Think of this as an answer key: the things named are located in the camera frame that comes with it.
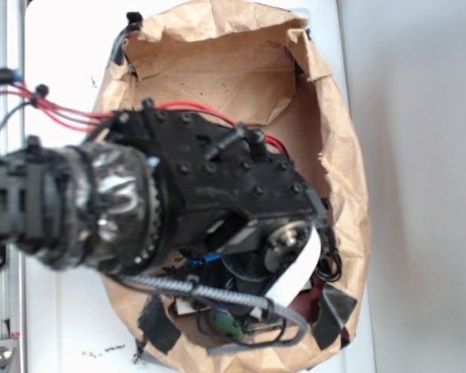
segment brown paper bag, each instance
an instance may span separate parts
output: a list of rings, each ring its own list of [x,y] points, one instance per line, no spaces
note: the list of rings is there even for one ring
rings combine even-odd
[[[291,12],[240,0],[194,0],[129,26],[116,41],[96,111],[190,100],[264,126],[287,146],[299,172],[330,197],[343,275],[317,293],[318,321],[301,343],[207,356],[192,319],[176,318],[167,297],[149,298],[105,279],[114,310],[145,349],[189,372],[292,372],[331,357],[355,336],[367,275],[370,221],[363,158],[332,79]],[[296,333],[289,328],[287,337]],[[255,341],[273,339],[260,333]]]

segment red wire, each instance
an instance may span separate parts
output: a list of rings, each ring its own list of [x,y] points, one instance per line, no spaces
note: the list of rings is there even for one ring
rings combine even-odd
[[[21,92],[13,92],[13,91],[0,91],[0,96],[2,95],[13,95],[13,96],[19,96],[19,97],[24,97],[25,99],[29,98],[28,95],[21,93]]]
[[[26,86],[26,82],[23,82],[23,85],[12,85],[16,87],[17,89],[21,89],[24,92],[29,93],[30,95],[34,96],[34,94],[28,90]],[[79,110],[74,110],[70,109],[65,106],[57,105],[56,103],[52,103],[51,101],[47,99],[38,99],[38,103],[41,103],[45,107],[51,109],[52,111],[67,111],[68,113],[72,113],[75,115],[83,116],[83,117],[90,117],[90,118],[95,118],[95,119],[107,119],[111,118],[114,116],[114,113],[86,113],[84,111],[79,111]]]
[[[14,95],[14,96],[24,97],[27,99],[32,99],[34,97],[34,94],[28,90],[26,82],[23,82],[22,85],[12,85],[12,86],[17,89],[22,90],[22,92],[0,91],[0,96],[1,95]],[[67,124],[63,120],[60,120],[59,118],[54,116],[51,112],[54,112],[54,114],[58,116],[62,116],[68,120],[81,121],[83,124],[87,124],[87,125],[97,125],[97,123],[90,121],[90,120],[81,120],[78,118],[69,117],[67,114],[62,114],[61,111],[65,111],[65,112],[68,112],[74,115],[78,115],[80,117],[88,117],[88,118],[93,118],[93,119],[98,119],[98,120],[111,118],[114,115],[114,113],[85,113],[79,110],[69,109],[67,107],[57,105],[56,103],[52,103],[51,101],[48,101],[47,99],[38,99],[37,103],[40,105],[39,109],[43,111],[50,119],[60,124],[61,126],[72,129],[74,131],[91,132],[91,129],[84,128],[84,127],[76,127],[76,126]],[[194,112],[205,113],[205,114],[212,115],[214,117],[218,117],[233,126],[236,126],[238,124],[237,121],[232,120],[230,117],[225,116],[224,114],[212,109],[211,107],[207,105],[203,105],[201,103],[195,103],[192,101],[171,101],[168,103],[157,105],[155,109],[173,110],[173,111],[175,110],[194,111]],[[274,136],[267,135],[266,143],[274,146],[280,153],[282,154],[285,153],[285,147],[283,146],[283,143],[277,138],[275,138]]]
[[[86,133],[89,133],[89,132],[92,131],[90,128],[87,128],[87,127],[76,127],[76,126],[72,126],[70,124],[67,124],[64,121],[58,119],[50,111],[48,111],[48,109],[45,109],[44,107],[41,107],[40,110],[43,111],[55,123],[60,124],[61,126],[64,126],[66,128],[69,128],[70,130],[79,131],[79,132],[86,132]]]
[[[285,147],[282,145],[281,141],[273,136],[266,135],[266,143],[274,146],[281,154],[285,154]]]
[[[232,120],[229,117],[226,117],[224,114],[221,114],[217,112],[216,110],[212,109],[211,107],[208,107],[206,105],[203,105],[201,103],[194,103],[190,101],[172,101],[169,103],[163,103],[161,105],[158,105],[155,107],[155,109],[159,110],[187,110],[187,111],[196,111],[199,113],[205,113],[205,114],[210,114],[215,117],[219,117],[222,120],[228,122],[229,124],[232,124],[233,126],[237,125],[238,122]],[[278,152],[281,154],[285,153],[285,147],[283,146],[282,142],[275,138],[274,136],[266,136],[266,143],[274,146]]]
[[[169,103],[163,103],[162,105],[157,105],[155,109],[158,110],[188,110],[188,111],[196,111],[199,113],[205,113],[205,114],[210,114],[214,117],[218,117],[225,122],[228,122],[229,124],[235,126],[238,124],[235,120],[232,120],[230,117],[225,116],[222,113],[219,113],[218,111],[214,110],[211,107],[208,107],[206,105],[202,105],[201,103],[193,103],[190,101],[172,101]]]

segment green component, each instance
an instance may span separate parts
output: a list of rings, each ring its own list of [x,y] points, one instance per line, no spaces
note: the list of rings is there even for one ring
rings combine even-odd
[[[242,340],[245,334],[240,326],[235,325],[235,317],[225,309],[211,309],[207,317],[210,327],[219,335]]]

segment cable tie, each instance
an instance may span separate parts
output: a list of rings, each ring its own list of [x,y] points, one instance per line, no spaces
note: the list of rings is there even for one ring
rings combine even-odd
[[[190,282],[192,284],[192,289],[190,290],[190,296],[192,298],[197,297],[197,290],[200,285],[200,279],[197,275],[195,274],[189,274],[186,276],[186,281]]]
[[[38,100],[39,99],[44,99],[48,95],[48,87],[44,84],[39,84],[37,87],[34,89],[34,94],[33,98],[31,99],[31,104],[37,108]]]

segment crumpled paper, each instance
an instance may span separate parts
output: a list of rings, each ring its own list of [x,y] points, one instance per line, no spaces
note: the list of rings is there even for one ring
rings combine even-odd
[[[112,58],[96,111],[139,109],[191,100],[280,138],[299,172],[330,197],[343,275],[332,285],[358,300],[345,325],[355,336],[370,255],[370,219],[363,157],[349,113],[304,28],[291,12],[240,0],[194,0],[143,21],[121,34],[126,58]],[[162,353],[138,327],[148,296],[104,279],[111,304],[146,350],[165,364],[190,372],[292,372],[310,368],[342,348],[338,338],[321,350],[311,333],[296,347],[208,357],[191,323]],[[164,297],[164,304],[170,300]],[[168,317],[173,319],[169,310]],[[289,328],[287,336],[294,335]],[[263,333],[256,341],[272,339]]]

